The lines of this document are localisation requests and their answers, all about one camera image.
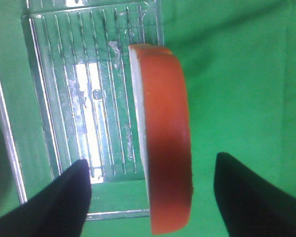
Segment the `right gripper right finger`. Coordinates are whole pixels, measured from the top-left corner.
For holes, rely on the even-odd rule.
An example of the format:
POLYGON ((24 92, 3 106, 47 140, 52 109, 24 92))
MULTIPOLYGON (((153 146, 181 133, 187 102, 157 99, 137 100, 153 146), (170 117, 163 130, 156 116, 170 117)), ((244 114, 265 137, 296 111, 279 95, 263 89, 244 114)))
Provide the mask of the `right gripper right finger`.
POLYGON ((296 237, 296 198, 229 153, 218 153, 215 199, 231 237, 296 237))

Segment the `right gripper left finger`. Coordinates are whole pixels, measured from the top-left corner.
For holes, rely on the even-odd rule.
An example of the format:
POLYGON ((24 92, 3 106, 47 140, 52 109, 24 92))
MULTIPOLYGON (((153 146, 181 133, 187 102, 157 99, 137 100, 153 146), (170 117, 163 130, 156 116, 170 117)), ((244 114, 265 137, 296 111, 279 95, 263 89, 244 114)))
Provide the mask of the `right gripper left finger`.
POLYGON ((0 237, 78 237, 91 196, 88 163, 80 159, 25 204, 0 217, 0 237))

